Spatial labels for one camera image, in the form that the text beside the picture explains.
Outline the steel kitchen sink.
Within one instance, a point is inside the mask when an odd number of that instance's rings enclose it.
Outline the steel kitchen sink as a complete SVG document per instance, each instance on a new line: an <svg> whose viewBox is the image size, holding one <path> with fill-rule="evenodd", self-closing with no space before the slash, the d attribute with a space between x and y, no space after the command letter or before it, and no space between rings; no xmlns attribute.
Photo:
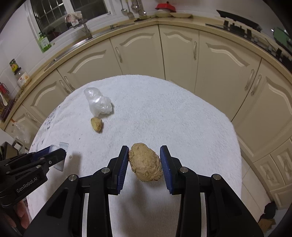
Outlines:
<svg viewBox="0 0 292 237"><path fill-rule="evenodd" d="M92 36L91 39L84 39L76 44L74 44L72 47L68 48L67 50L65 50L64 52L60 53L58 56L56 56L54 59L51 60L51 62L49 62L49 64L45 67L44 71L46 71L49 67L51 67L54 63L56 63L57 61L59 61L61 58L63 58L65 55L69 54L70 52L72 52L73 50L77 49L78 47L81 47L82 45L84 45L85 43L94 40L95 38L98 38L102 35L105 35L107 33L110 33L112 31L115 31L117 29L121 29L124 27L128 27L135 24L135 22L129 22L129 23L125 23L125 24L121 24L121 25L110 25L108 29L102 30L96 34L94 34Z"/></svg>

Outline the kitchen window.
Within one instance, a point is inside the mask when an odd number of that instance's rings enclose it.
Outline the kitchen window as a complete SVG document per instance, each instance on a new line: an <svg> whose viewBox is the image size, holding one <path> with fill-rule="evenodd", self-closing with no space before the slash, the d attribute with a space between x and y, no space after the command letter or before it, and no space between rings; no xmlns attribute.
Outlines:
<svg viewBox="0 0 292 237"><path fill-rule="evenodd" d="M80 12L84 20L95 20L112 14L111 1L28 1L27 11L37 38L47 36L49 41L68 31L72 23L65 21L68 14Z"/></svg>

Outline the small brown potato piece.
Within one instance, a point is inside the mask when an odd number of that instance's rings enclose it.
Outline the small brown potato piece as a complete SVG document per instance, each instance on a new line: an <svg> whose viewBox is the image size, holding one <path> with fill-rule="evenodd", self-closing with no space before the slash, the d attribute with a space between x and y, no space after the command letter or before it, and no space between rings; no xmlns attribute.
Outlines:
<svg viewBox="0 0 292 237"><path fill-rule="evenodd" d="M100 133L102 131L103 128L102 119L96 117L91 118L91 125L95 132Z"/></svg>

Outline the white towel table cover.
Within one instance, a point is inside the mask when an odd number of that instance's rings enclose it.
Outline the white towel table cover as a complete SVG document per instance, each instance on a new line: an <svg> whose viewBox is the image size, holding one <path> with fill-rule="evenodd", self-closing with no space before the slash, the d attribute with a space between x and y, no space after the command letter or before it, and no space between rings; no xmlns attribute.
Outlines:
<svg viewBox="0 0 292 237"><path fill-rule="evenodd" d="M98 88L113 111L93 130L84 90ZM241 197L241 152L230 120L192 92L171 82L142 75L121 75L90 82L72 92L46 116L30 148L68 143L63 172L50 168L48 180L28 197L34 218L70 174L94 174L117 157L123 145L144 143L170 154L197 174L219 173ZM123 190L109 196L113 236L175 236L180 196L171 195L164 178L141 182L128 165Z"/></svg>

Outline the glass jar with lid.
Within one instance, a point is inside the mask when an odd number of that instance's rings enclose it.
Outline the glass jar with lid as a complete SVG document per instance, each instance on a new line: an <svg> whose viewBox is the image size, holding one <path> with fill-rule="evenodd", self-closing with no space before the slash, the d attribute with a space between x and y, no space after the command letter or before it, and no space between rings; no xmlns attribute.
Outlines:
<svg viewBox="0 0 292 237"><path fill-rule="evenodd" d="M14 74L14 76L17 79L17 84L20 87L21 90L25 89L25 87L30 83L31 78L27 74L25 70L23 70L15 61L15 59L12 59L9 63L11 70Z"/></svg>

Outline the cardboard box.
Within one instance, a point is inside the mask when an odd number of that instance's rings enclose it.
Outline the cardboard box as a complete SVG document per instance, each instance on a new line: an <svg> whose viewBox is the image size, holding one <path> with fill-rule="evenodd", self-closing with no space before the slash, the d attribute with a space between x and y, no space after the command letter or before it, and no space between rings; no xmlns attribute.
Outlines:
<svg viewBox="0 0 292 237"><path fill-rule="evenodd" d="M264 219L261 218L258 221L258 225L260 226L260 229L265 234L267 231L271 230L272 227L276 224L275 219Z"/></svg>

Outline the green dish soap bottle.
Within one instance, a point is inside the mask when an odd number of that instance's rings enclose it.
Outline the green dish soap bottle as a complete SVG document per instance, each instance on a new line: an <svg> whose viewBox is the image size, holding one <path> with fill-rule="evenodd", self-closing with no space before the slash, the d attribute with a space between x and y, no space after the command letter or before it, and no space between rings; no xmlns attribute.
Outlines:
<svg viewBox="0 0 292 237"><path fill-rule="evenodd" d="M51 48L51 43L49 42L47 35L43 34L42 32L39 32L38 43L42 53L46 52L48 49Z"/></svg>

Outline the steel faucet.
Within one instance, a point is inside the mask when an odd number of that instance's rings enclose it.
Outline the steel faucet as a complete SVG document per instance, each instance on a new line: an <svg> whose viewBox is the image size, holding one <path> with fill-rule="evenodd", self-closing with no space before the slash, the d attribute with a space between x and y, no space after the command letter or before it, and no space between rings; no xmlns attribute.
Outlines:
<svg viewBox="0 0 292 237"><path fill-rule="evenodd" d="M79 28L79 27L82 27L82 31L85 33L86 37L91 40L93 38L92 36L92 33L91 31L88 29L87 27L87 19L77 19L76 21L74 22L70 22L71 26L69 27L70 29L71 28Z"/></svg>

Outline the black gas stove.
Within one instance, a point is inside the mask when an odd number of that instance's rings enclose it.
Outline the black gas stove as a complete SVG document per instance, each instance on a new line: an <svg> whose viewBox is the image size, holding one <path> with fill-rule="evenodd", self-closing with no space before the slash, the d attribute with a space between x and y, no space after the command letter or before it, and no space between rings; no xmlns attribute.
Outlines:
<svg viewBox="0 0 292 237"><path fill-rule="evenodd" d="M278 43L273 43L268 37L261 32L258 32L250 27L237 25L234 22L230 23L225 20L222 24L205 24L206 26L221 29L231 34L237 35L245 40L253 43L257 47L261 48L272 57L277 59L285 68L291 72L291 53L288 53Z"/></svg>

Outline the red pot lid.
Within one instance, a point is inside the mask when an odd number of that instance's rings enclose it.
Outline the red pot lid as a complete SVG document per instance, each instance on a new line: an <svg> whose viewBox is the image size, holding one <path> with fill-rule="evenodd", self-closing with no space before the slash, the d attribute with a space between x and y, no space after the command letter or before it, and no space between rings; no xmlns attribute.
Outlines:
<svg viewBox="0 0 292 237"><path fill-rule="evenodd" d="M170 12L176 12L175 6L171 5L168 1L165 3L159 3L155 7L156 10L169 10Z"/></svg>

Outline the black induction cooktop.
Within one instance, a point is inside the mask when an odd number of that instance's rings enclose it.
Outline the black induction cooktop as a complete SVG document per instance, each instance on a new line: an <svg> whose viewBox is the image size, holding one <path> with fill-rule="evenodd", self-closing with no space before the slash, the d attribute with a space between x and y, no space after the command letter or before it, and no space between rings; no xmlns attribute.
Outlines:
<svg viewBox="0 0 292 237"><path fill-rule="evenodd" d="M216 11L219 13L220 17L222 17L222 18L229 18L229 19L232 19L234 21L241 22L241 23L253 28L254 30L257 30L258 32L262 31L262 27L258 23L255 23L255 22L253 22L245 17L241 17L239 15L229 13L226 11L222 11L222 10L218 10L218 9Z"/></svg>

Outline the hanging utensil rack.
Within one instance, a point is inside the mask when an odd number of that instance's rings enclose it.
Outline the hanging utensil rack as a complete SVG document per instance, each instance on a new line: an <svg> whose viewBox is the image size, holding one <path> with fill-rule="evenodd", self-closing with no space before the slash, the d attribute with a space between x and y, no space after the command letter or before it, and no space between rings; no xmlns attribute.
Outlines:
<svg viewBox="0 0 292 237"><path fill-rule="evenodd" d="M141 0L120 0L121 12L124 16L127 16L130 20L147 19L147 13L143 7L143 2Z"/></svg>

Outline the green electric cooker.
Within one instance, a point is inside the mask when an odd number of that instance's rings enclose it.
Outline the green electric cooker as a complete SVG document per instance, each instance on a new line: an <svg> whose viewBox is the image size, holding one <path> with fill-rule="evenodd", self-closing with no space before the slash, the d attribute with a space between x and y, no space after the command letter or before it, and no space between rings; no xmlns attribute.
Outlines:
<svg viewBox="0 0 292 237"><path fill-rule="evenodd" d="M276 27L274 28L273 36L276 42L282 44L283 46L287 48L291 48L291 38L286 33L285 30L282 30L281 28Z"/></svg>

